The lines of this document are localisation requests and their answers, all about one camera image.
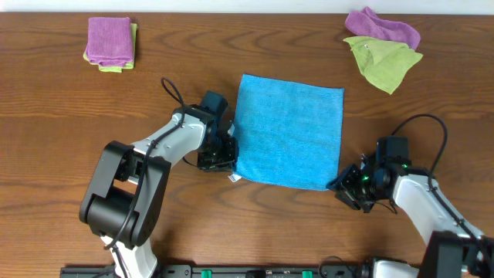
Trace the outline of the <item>blue microfiber cloth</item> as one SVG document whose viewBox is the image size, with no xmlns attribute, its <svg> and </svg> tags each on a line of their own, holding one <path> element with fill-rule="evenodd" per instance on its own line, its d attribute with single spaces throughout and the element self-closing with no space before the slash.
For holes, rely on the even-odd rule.
<svg viewBox="0 0 494 278">
<path fill-rule="evenodd" d="M 234 175 L 263 184 L 324 191 L 337 177 L 342 88 L 245 74 L 235 108 Z"/>
</svg>

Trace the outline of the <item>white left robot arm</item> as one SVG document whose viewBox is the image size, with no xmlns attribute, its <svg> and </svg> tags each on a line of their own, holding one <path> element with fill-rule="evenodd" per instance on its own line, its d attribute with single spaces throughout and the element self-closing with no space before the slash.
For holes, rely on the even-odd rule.
<svg viewBox="0 0 494 278">
<path fill-rule="evenodd" d="M 115 277 L 152 277 L 157 258 L 149 237 L 156 226 L 171 169 L 195 151 L 202 171 L 231 171 L 239 148 L 232 125 L 222 127 L 228 104 L 183 105 L 171 121 L 133 144 L 103 149 L 79 217 L 112 252 Z"/>
</svg>

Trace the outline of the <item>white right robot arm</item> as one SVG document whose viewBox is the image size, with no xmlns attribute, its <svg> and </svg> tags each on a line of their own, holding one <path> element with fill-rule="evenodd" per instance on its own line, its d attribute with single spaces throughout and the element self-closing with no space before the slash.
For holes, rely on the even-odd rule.
<svg viewBox="0 0 494 278">
<path fill-rule="evenodd" d="M 477 277 L 493 275 L 493 240 L 470 224 L 443 195 L 433 174 L 407 159 L 364 158 L 327 185 L 338 200 L 368 213 L 388 201 L 401 209 L 424 240 L 421 264 L 413 267 L 374 257 L 354 270 L 355 277 Z"/>
</svg>

